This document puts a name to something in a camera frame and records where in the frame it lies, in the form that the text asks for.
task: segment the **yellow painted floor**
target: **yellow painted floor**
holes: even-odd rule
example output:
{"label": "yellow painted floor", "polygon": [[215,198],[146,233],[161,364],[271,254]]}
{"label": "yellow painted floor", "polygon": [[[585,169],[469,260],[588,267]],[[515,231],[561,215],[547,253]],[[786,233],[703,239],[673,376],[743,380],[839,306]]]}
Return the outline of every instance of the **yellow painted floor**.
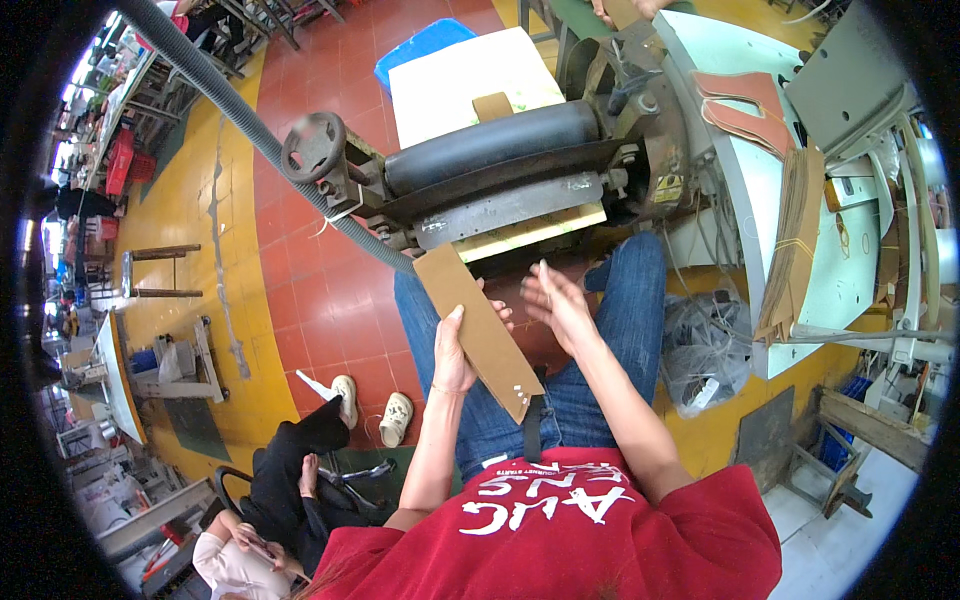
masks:
{"label": "yellow painted floor", "polygon": [[[504,24],[515,26],[515,0],[493,0],[493,3]],[[696,4],[704,16],[730,21],[801,48],[809,47],[808,39],[817,27],[781,26],[780,21],[797,18],[803,10],[794,10],[786,17],[782,9],[767,6],[765,0],[697,0]],[[531,29],[536,33],[545,31],[545,26],[532,16]],[[552,70],[556,65],[556,40],[539,44],[539,49]],[[244,81],[234,82],[254,107],[263,56],[261,52],[245,69],[248,77]],[[210,203],[218,147],[222,172],[216,179],[217,221],[214,225]],[[170,332],[175,337],[183,334],[190,330],[198,316],[211,318],[212,347],[221,381],[229,388],[230,397],[223,404],[210,402],[210,408],[234,464],[247,472],[252,470],[252,452],[269,441],[276,425],[282,420],[298,418],[280,365],[257,254],[252,159],[252,144],[229,121],[223,120],[208,100],[202,99],[190,114],[180,151],[144,202],[131,201],[116,243],[117,256],[130,249],[203,245],[199,252],[179,260],[177,266],[178,287],[203,290],[202,298],[128,300],[121,306],[134,348],[150,346],[157,334]],[[135,190],[132,197],[138,197]],[[214,235],[221,248],[222,282],[217,274]],[[119,273],[119,264],[114,265],[114,269]],[[716,270],[687,275],[695,290],[712,289],[718,278]],[[135,285],[169,287],[172,283],[170,261],[139,262],[134,267]],[[682,292],[672,274],[667,287],[670,292]],[[226,310],[219,294],[226,299]],[[227,313],[232,339],[243,351],[249,376],[240,373],[236,357],[230,352],[232,339]],[[794,408],[795,414],[799,414],[807,404],[812,387],[820,382],[837,383],[851,371],[856,356],[852,348],[821,348],[772,381],[753,377],[737,397],[693,420],[680,419],[662,390],[658,391],[654,407],[673,432],[687,468],[695,475],[706,475],[730,460],[736,430],[744,415],[791,385],[796,388]],[[181,448],[160,406],[154,404],[145,413],[151,443],[162,460],[176,465],[192,479],[212,475],[219,463]]]}
{"label": "yellow painted floor", "polygon": [[[234,81],[240,95],[256,106],[264,53],[245,67],[248,77]],[[210,210],[214,173],[216,178],[216,224]],[[252,453],[265,445],[282,420],[298,420],[287,388],[274,340],[270,310],[253,218],[253,146],[220,110],[202,98],[190,112],[183,146],[138,203],[131,193],[127,216],[116,242],[114,272],[119,273],[123,251],[179,244],[202,245],[177,260],[177,287],[198,289],[202,298],[137,299],[119,304],[133,348],[151,347],[154,336],[171,333],[175,338],[192,330],[196,318],[208,315],[210,341],[221,385],[229,389],[222,404],[207,400],[233,463],[252,471]],[[217,274],[213,236],[220,245],[222,282]],[[133,284],[139,287],[172,287],[170,260],[134,263]],[[221,302],[221,294],[226,306]],[[242,349],[249,375],[241,374],[237,357],[230,352],[233,338]],[[145,411],[148,436],[159,458],[176,465],[191,479],[211,476],[219,462],[180,447],[170,421],[156,401]],[[232,492],[242,491],[238,487]]]}

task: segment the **gray corrugated hose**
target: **gray corrugated hose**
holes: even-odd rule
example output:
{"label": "gray corrugated hose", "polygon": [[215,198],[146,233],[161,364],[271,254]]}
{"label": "gray corrugated hose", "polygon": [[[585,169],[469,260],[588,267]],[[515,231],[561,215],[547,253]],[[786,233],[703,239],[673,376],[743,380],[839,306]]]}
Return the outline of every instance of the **gray corrugated hose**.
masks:
{"label": "gray corrugated hose", "polygon": [[[230,87],[227,79],[177,29],[170,17],[161,12],[150,0],[117,0],[117,8],[137,32],[170,61],[190,83],[203,92],[282,174],[279,140],[244,102],[240,94]],[[323,216],[327,218],[335,216],[335,213],[326,206],[324,197],[317,191],[316,184],[293,183],[293,186],[316,206]],[[413,260],[409,256],[397,252],[373,237],[353,219],[349,217],[341,219],[336,227],[356,242],[360,248],[385,264],[404,273],[414,272]]]}

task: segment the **handwheel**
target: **handwheel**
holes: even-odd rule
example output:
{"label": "handwheel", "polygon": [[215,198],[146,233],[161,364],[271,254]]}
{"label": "handwheel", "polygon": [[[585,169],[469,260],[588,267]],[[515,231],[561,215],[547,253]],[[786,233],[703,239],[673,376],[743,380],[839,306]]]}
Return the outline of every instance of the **handwheel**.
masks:
{"label": "handwheel", "polygon": [[[344,159],[347,127],[333,112],[314,112],[287,133],[280,151],[283,174],[294,183],[316,183]],[[300,155],[300,160],[293,158]]]}

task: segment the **red plastic basket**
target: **red plastic basket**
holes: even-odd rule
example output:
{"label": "red plastic basket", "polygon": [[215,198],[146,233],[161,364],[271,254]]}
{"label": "red plastic basket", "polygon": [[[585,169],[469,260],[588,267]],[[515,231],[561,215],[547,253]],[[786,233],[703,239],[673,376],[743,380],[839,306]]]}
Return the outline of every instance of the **red plastic basket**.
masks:
{"label": "red plastic basket", "polygon": [[119,219],[115,217],[103,217],[103,216],[97,215],[96,239],[98,242],[115,240],[117,237],[118,229],[120,229]]}
{"label": "red plastic basket", "polygon": [[121,129],[113,142],[108,155],[110,166],[107,167],[108,194],[122,194],[123,183],[127,180],[130,164],[133,161],[133,132]]}
{"label": "red plastic basket", "polygon": [[156,170],[156,158],[150,155],[133,153],[133,162],[130,165],[130,180],[139,183],[152,181]]}

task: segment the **blue jeans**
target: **blue jeans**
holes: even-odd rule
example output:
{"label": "blue jeans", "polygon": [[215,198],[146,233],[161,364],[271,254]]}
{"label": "blue jeans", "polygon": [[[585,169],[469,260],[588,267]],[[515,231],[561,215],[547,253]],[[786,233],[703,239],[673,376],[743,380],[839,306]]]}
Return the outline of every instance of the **blue jeans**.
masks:
{"label": "blue jeans", "polygon": [[[606,262],[587,273],[590,292],[604,292],[596,314],[597,329],[630,376],[636,390],[653,402],[663,332],[663,286],[666,267],[660,241],[642,232],[620,245]],[[415,276],[397,272],[394,298],[413,352],[423,397],[433,380],[433,345],[440,316]],[[616,447],[593,392],[575,361],[547,377],[540,413],[542,449]],[[523,456],[523,431],[477,380],[464,400],[455,460],[464,482],[483,470],[490,458]]]}

